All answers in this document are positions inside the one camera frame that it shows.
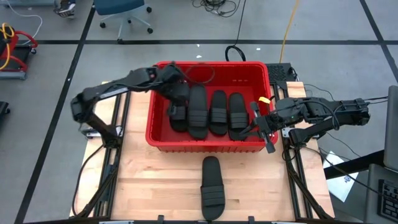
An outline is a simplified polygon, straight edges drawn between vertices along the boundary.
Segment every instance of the red plastic bin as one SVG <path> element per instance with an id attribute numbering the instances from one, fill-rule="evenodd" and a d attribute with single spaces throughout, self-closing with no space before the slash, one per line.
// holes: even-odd
<path id="1" fill-rule="evenodd" d="M 162 68 L 170 62 L 159 62 Z M 260 96 L 271 97 L 267 67 L 262 62 L 176 62 L 185 72 L 198 63 L 206 63 L 215 70 L 214 79 L 205 85 L 207 103 L 210 107 L 211 96 L 216 90 L 223 90 L 229 97 L 234 92 L 243 95 L 250 121 L 254 115 L 250 109 L 250 102 L 258 101 Z M 196 82 L 204 82 L 211 77 L 212 69 L 206 65 L 193 67 L 187 74 Z M 232 141 L 228 133 L 225 136 L 215 136 L 210 131 L 205 140 L 194 140 L 188 132 L 175 132 L 169 123 L 166 100 L 152 91 L 146 129 L 146 140 L 151 146 L 164 152 L 258 152 L 264 148 L 264 140 L 249 136 L 245 141 Z M 259 103 L 261 114 L 267 114 L 265 103 Z M 271 137 L 275 144 L 277 133 Z"/>

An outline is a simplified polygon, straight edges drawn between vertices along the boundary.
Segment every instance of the wooden platform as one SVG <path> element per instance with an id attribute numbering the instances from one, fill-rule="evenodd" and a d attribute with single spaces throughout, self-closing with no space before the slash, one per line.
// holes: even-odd
<path id="1" fill-rule="evenodd" d="M 291 97 L 305 96 L 301 82 L 288 83 L 288 88 Z M 201 164 L 206 156 L 216 156 L 226 194 L 226 208 L 218 220 L 241 221 L 248 216 L 258 221 L 294 220 L 286 164 L 281 156 L 281 134 L 273 154 L 265 149 L 257 153 L 160 152 L 145 140 L 149 97 L 147 93 L 132 93 L 112 219 L 156 220 L 158 215 L 164 215 L 165 220 L 202 220 Z M 113 105 L 112 98 L 99 102 L 96 114 L 110 123 Z M 88 141 L 85 159 L 100 145 L 100 139 Z M 311 140 L 308 147 L 318 149 L 316 140 Z M 320 156 L 306 149 L 301 150 L 301 155 L 309 191 L 334 216 Z M 103 157 L 104 150 L 87 163 L 82 173 L 77 212 L 98 188 Z M 302 195 L 299 189 L 297 192 L 304 217 Z"/>

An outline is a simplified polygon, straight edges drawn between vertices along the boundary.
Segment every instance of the floor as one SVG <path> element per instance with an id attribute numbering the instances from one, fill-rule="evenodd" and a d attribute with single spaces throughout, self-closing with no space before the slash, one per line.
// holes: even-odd
<path id="1" fill-rule="evenodd" d="M 239 36 L 243 44 L 238 46 L 248 60 L 278 62 L 294 2 L 247 0 Z M 123 39 L 130 40 L 127 45 L 116 45 L 115 21 L 101 29 L 100 16 L 95 14 L 91 20 L 91 0 L 77 2 L 74 20 L 56 16 L 50 6 L 15 8 L 20 14 L 40 15 L 43 25 L 36 37 L 40 41 L 37 55 L 29 60 L 28 79 L 0 80 L 0 100 L 9 102 L 12 110 L 0 128 L 0 223 L 13 223 L 18 211 L 18 220 L 25 222 L 68 217 L 86 145 L 72 120 L 69 102 L 82 89 L 163 60 L 224 61 L 224 50 L 238 33 L 241 6 L 234 16 L 220 18 L 194 8 L 191 0 L 147 3 L 153 13 L 140 12 L 140 16 L 152 24 L 154 33 L 149 35 L 144 26 L 133 22 L 123 32 Z M 398 79 L 394 62 L 398 59 L 397 7 L 395 0 L 301 1 L 284 62 L 294 66 L 301 81 L 331 91 L 336 99 L 385 96 Z M 30 34 L 40 22 L 3 7 L 0 21 Z M 240 60 L 236 52 L 230 53 L 230 59 Z M 314 96 L 329 97 L 308 89 Z M 384 147 L 386 106 L 370 106 L 372 117 L 366 126 L 344 126 L 330 133 L 362 156 L 378 151 Z M 350 159 L 356 157 L 329 136 L 319 140 L 319 145 Z M 33 175 L 39 177 L 37 185 L 33 178 L 27 191 L 38 158 L 44 166 Z M 358 178 L 366 181 L 366 176 Z M 363 204 L 364 191 L 354 185 L 345 203 L 333 198 L 336 211 L 343 211 L 337 216 L 362 219 L 362 211 L 351 210 Z"/>

